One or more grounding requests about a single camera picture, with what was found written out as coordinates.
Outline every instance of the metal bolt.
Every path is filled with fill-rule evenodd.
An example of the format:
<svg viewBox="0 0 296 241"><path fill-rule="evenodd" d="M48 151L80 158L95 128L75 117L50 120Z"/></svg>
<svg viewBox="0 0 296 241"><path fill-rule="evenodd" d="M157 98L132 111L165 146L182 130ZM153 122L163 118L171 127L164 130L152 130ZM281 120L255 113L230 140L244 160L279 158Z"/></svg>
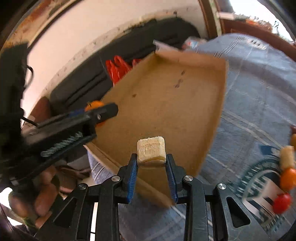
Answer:
<svg viewBox="0 0 296 241"><path fill-rule="evenodd" d="M119 177L119 176L113 176L113 177L111 178L111 180L112 180L113 182L118 182L118 181L120 180L120 177Z"/></svg>
<svg viewBox="0 0 296 241"><path fill-rule="evenodd" d="M185 181L191 182L193 180L193 176L187 175L184 177Z"/></svg>
<svg viewBox="0 0 296 241"><path fill-rule="evenodd" d="M226 185L224 183L219 183L218 188L220 188L221 190L224 190L226 189Z"/></svg>
<svg viewBox="0 0 296 241"><path fill-rule="evenodd" d="M86 184L85 183L81 183L81 184L79 184L78 185L78 188L80 189L80 190L84 190L84 189L86 189Z"/></svg>

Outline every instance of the wire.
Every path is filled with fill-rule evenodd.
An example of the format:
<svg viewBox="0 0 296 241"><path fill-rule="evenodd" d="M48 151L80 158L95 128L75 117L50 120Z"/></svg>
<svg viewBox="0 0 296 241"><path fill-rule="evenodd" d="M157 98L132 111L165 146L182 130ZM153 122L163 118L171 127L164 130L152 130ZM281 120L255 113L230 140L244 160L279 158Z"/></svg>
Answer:
<svg viewBox="0 0 296 241"><path fill-rule="evenodd" d="M32 75L28 81L28 83L25 85L25 90L30 86L30 84L32 83L33 81L33 78L34 78L34 70L31 66L27 65L27 69L31 71Z"/></svg>
<svg viewBox="0 0 296 241"><path fill-rule="evenodd" d="M33 126L36 126L36 127L38 126L38 124L36 122L29 120L26 117L22 117L21 119L24 120L25 122L32 124Z"/></svg>

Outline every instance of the dark stain on cardboard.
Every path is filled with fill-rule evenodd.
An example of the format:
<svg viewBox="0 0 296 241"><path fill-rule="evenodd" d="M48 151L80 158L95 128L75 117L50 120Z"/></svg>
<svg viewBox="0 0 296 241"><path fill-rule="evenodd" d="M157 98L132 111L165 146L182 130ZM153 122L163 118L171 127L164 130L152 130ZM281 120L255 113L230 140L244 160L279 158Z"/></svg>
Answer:
<svg viewBox="0 0 296 241"><path fill-rule="evenodd" d="M179 88L180 87L180 84L183 82L183 80L182 79L179 79L178 80L178 84L176 84L175 85L175 88Z"/></svg>

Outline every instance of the cardboard box lid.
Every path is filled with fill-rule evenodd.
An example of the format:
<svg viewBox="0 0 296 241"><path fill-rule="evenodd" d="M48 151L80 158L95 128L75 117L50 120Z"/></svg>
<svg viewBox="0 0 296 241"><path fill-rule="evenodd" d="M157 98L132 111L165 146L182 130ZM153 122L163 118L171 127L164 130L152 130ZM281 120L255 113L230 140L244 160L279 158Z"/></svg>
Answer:
<svg viewBox="0 0 296 241"><path fill-rule="evenodd" d="M104 96L118 115L96 129L87 148L116 174L137 153L139 139L162 136L166 153L196 176L219 123L226 74L227 62L210 55L150 54ZM139 169L136 187L151 201L172 204L165 168Z"/></svg>

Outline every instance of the red tomato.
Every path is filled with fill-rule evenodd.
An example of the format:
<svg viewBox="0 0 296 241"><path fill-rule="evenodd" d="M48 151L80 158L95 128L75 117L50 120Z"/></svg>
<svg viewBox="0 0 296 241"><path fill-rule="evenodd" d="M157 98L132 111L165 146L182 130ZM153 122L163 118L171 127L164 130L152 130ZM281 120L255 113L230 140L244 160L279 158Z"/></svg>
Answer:
<svg viewBox="0 0 296 241"><path fill-rule="evenodd" d="M292 198L289 193L278 195L272 206L275 214L281 214L285 212L291 205Z"/></svg>

